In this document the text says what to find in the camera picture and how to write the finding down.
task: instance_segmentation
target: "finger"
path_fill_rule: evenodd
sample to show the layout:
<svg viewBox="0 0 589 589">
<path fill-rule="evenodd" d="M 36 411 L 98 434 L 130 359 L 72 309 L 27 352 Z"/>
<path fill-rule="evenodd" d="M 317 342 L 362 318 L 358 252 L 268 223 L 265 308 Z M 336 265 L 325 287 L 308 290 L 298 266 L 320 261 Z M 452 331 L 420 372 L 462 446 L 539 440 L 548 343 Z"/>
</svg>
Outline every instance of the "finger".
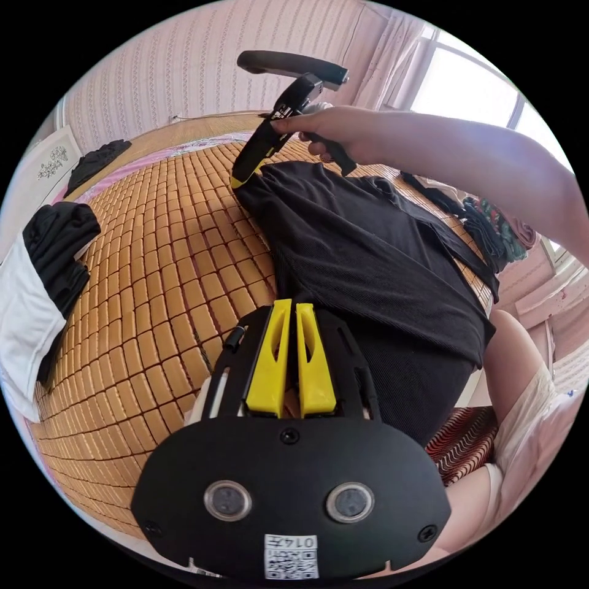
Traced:
<svg viewBox="0 0 589 589">
<path fill-rule="evenodd" d="M 309 145 L 309 153 L 311 155 L 323 155 L 325 152 L 327 151 L 327 149 L 325 149 L 325 146 L 322 143 L 311 143 Z"/>
<path fill-rule="evenodd" d="M 297 117 L 281 118 L 276 121 L 271 121 L 274 131 L 277 133 L 313 133 L 316 131 L 317 118 L 320 113 L 312 115 L 298 115 Z"/>
</svg>

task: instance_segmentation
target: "black shirt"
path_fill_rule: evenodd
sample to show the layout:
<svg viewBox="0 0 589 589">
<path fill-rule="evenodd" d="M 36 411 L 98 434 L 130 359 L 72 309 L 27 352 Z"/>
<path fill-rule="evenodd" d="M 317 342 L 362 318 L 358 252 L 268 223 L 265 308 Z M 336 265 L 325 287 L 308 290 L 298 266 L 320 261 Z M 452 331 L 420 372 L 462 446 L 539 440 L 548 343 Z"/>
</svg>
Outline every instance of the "black shirt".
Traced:
<svg viewBox="0 0 589 589">
<path fill-rule="evenodd" d="M 372 372 L 383 421 L 426 445 L 494 328 L 452 259 L 498 281 L 448 226 L 378 177 L 307 162 L 261 168 L 236 190 L 266 237 L 277 296 L 344 319 Z"/>
</svg>

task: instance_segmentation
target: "red patterned cushion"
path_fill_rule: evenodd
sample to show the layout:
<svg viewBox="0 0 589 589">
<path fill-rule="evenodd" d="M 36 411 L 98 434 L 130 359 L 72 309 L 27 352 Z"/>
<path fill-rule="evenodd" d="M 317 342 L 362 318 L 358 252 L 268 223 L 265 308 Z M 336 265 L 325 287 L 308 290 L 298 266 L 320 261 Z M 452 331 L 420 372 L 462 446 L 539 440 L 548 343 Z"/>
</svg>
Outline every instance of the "red patterned cushion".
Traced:
<svg viewBox="0 0 589 589">
<path fill-rule="evenodd" d="M 492 407 L 460 407 L 426 447 L 447 487 L 492 458 L 497 419 Z"/>
</svg>

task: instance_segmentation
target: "hand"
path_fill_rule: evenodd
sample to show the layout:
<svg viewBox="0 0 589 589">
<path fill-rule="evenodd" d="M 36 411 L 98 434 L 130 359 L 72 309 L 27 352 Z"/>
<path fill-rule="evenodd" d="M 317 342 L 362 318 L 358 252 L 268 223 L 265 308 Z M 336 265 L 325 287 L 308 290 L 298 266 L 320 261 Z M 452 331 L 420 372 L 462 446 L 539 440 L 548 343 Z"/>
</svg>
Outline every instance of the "hand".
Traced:
<svg viewBox="0 0 589 589">
<path fill-rule="evenodd" d="M 310 115 L 299 115 L 273 121 L 274 130 L 281 134 L 299 133 L 301 141 L 310 141 L 305 133 L 317 133 L 341 144 L 348 156 L 357 164 L 383 163 L 382 124 L 380 113 L 357 109 L 352 106 L 336 106 Z M 332 161 L 322 143 L 311 143 L 309 153 L 323 161 Z"/>
</svg>

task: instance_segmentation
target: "qr code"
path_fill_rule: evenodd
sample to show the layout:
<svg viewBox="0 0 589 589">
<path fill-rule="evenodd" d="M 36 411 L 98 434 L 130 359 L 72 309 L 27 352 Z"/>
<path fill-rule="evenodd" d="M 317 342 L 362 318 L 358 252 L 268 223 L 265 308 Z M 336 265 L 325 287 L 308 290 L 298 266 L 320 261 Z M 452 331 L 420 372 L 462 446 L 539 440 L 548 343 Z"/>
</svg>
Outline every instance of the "qr code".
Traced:
<svg viewBox="0 0 589 589">
<path fill-rule="evenodd" d="M 267 579 L 318 579 L 317 536 L 274 536 L 264 539 Z"/>
</svg>

